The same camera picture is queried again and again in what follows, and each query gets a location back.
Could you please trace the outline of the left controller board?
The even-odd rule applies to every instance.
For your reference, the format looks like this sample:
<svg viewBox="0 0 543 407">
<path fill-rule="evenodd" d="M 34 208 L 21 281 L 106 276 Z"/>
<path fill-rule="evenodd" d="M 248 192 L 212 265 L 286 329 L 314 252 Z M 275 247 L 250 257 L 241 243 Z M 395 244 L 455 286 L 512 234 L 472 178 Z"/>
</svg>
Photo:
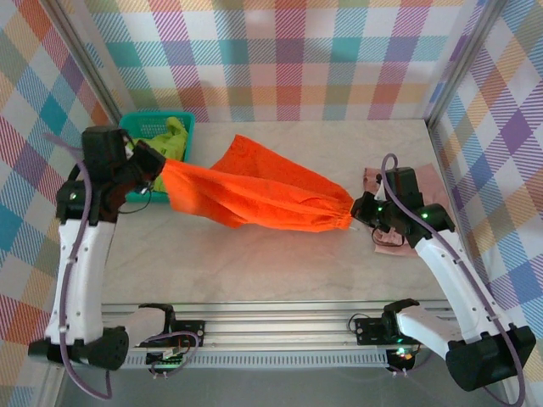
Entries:
<svg viewBox="0 0 543 407">
<path fill-rule="evenodd" d="M 154 365 L 155 369 L 174 369 L 182 364 L 187 350 L 179 352 L 147 352 L 145 356 L 146 365 Z"/>
</svg>

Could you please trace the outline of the lime green shorts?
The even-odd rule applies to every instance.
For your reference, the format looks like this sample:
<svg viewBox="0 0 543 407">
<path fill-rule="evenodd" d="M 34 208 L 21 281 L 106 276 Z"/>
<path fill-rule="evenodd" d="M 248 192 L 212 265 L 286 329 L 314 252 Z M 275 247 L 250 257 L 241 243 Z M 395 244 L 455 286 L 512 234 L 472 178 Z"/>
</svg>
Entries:
<svg viewBox="0 0 543 407">
<path fill-rule="evenodd" d="M 174 116 L 166 119 L 165 127 L 166 133 L 144 141 L 166 159 L 183 161 L 188 141 L 187 130 L 183 123 Z"/>
</svg>

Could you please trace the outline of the right controller board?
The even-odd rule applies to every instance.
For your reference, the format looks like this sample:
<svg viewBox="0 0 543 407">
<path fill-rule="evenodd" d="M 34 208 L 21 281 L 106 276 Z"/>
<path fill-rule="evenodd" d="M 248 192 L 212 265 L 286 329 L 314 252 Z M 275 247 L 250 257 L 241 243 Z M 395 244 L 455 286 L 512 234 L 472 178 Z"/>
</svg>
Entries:
<svg viewBox="0 0 543 407">
<path fill-rule="evenodd" d="M 413 348 L 387 349 L 387 361 L 390 366 L 398 369 L 412 369 L 416 362 L 417 350 Z"/>
</svg>

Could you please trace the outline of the aluminium frame post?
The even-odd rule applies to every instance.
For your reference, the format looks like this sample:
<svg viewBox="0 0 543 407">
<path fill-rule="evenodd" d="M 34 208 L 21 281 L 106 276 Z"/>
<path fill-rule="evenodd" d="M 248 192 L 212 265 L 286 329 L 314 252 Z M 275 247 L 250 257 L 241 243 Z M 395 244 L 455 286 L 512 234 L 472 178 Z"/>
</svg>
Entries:
<svg viewBox="0 0 543 407">
<path fill-rule="evenodd" d="M 39 0 L 39 2 L 59 31 L 60 36 L 66 43 L 82 74 L 89 81 L 90 87 L 94 90 L 98 101 L 104 107 L 104 111 L 111 122 L 118 125 L 121 119 L 121 111 L 106 87 L 97 66 L 92 61 L 83 40 L 77 34 L 68 14 L 64 11 L 60 0 Z"/>
<path fill-rule="evenodd" d="M 422 117 L 432 133 L 508 0 L 465 0 L 445 42 Z"/>
</svg>

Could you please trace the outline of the aluminium frame rail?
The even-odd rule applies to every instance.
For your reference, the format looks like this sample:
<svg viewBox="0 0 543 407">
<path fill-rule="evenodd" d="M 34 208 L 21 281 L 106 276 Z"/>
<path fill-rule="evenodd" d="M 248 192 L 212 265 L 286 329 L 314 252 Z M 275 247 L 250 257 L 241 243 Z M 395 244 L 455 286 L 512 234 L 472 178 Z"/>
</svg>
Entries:
<svg viewBox="0 0 543 407">
<path fill-rule="evenodd" d="M 430 314 L 456 324 L 456 317 L 446 301 L 422 302 Z M 153 337 L 134 348 L 148 352 L 190 350 L 226 351 L 291 351 L 329 350 L 359 346 L 354 332 L 354 319 L 380 318 L 383 309 L 368 302 L 271 302 L 224 304 L 174 304 L 173 321 L 205 321 L 204 344 L 193 348 L 169 346 L 167 340 L 191 332 L 174 332 Z M 105 326 L 133 314 L 137 307 L 125 307 L 116 315 L 103 315 Z M 369 345 L 368 348 L 398 348 L 396 345 Z"/>
</svg>

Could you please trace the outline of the teal plastic basket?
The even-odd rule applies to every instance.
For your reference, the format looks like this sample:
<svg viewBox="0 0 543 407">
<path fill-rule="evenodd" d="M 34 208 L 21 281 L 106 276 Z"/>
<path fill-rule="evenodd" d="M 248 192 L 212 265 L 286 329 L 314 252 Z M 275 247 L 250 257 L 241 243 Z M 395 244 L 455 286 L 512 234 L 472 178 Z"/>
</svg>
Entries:
<svg viewBox="0 0 543 407">
<path fill-rule="evenodd" d="M 165 121 L 168 117 L 178 118 L 188 132 L 188 141 L 183 161 L 188 162 L 191 155 L 195 116 L 189 112 L 160 111 L 136 112 L 126 114 L 120 121 L 120 127 L 128 132 L 134 141 L 144 141 L 166 133 Z"/>
</svg>

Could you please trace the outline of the orange shorts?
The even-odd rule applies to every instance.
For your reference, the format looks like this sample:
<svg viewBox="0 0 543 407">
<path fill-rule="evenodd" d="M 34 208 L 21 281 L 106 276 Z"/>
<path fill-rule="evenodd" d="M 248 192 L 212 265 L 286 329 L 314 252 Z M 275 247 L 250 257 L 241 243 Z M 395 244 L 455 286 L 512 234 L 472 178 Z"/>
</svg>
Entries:
<svg viewBox="0 0 543 407">
<path fill-rule="evenodd" d="M 224 226 L 346 230 L 354 200 L 339 184 L 242 135 L 212 167 L 167 159 L 161 173 L 171 207 Z"/>
</svg>

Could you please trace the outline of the controller board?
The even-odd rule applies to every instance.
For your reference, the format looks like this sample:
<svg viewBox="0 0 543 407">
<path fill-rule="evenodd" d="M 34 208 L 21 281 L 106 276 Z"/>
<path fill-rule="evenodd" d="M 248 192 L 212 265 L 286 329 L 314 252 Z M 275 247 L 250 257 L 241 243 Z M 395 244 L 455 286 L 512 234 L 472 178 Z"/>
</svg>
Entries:
<svg viewBox="0 0 543 407">
<path fill-rule="evenodd" d="M 416 362 L 417 350 L 413 348 L 387 349 L 387 361 L 390 366 L 398 369 L 412 369 Z"/>
<path fill-rule="evenodd" d="M 179 352 L 147 352 L 145 356 L 146 365 L 154 365 L 155 369 L 174 369 L 182 364 L 187 350 Z"/>
</svg>

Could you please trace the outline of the pink shorts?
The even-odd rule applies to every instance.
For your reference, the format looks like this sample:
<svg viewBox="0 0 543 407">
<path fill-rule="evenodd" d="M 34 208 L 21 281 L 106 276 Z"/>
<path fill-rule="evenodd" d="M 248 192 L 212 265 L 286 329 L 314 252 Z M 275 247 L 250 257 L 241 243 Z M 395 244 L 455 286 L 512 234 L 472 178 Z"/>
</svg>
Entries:
<svg viewBox="0 0 543 407">
<path fill-rule="evenodd" d="M 448 214 L 451 204 L 445 190 L 441 175 L 432 164 L 426 164 L 415 169 L 419 191 L 423 201 L 428 204 L 441 204 Z M 376 192 L 378 169 L 366 167 L 363 173 L 363 189 L 365 192 Z M 408 243 L 401 242 L 401 236 L 395 231 L 384 233 L 376 231 L 373 234 L 374 252 L 401 257 L 417 257 L 417 252 Z"/>
</svg>

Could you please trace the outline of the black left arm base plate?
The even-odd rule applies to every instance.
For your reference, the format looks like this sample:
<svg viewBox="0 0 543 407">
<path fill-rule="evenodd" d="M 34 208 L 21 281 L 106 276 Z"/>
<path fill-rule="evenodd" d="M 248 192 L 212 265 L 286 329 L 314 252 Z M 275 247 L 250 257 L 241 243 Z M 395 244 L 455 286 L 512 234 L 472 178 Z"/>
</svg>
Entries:
<svg viewBox="0 0 543 407">
<path fill-rule="evenodd" d="M 199 343 L 199 346 L 204 344 L 205 321 L 203 320 L 176 320 L 171 323 L 170 331 L 171 333 L 191 332 L 198 339 L 186 334 L 178 335 L 170 337 L 167 340 L 169 346 L 178 348 L 193 348 L 196 346 L 196 343 Z"/>
</svg>

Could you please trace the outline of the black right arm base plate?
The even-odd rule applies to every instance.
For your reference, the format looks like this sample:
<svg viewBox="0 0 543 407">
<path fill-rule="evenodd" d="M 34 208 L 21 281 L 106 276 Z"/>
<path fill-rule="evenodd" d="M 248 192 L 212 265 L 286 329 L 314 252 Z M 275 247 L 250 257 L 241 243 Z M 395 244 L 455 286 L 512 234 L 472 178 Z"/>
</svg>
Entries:
<svg viewBox="0 0 543 407">
<path fill-rule="evenodd" d="M 354 319 L 354 332 L 359 346 L 395 345 L 409 342 L 407 337 L 393 336 L 388 333 L 379 318 L 362 317 Z"/>
</svg>

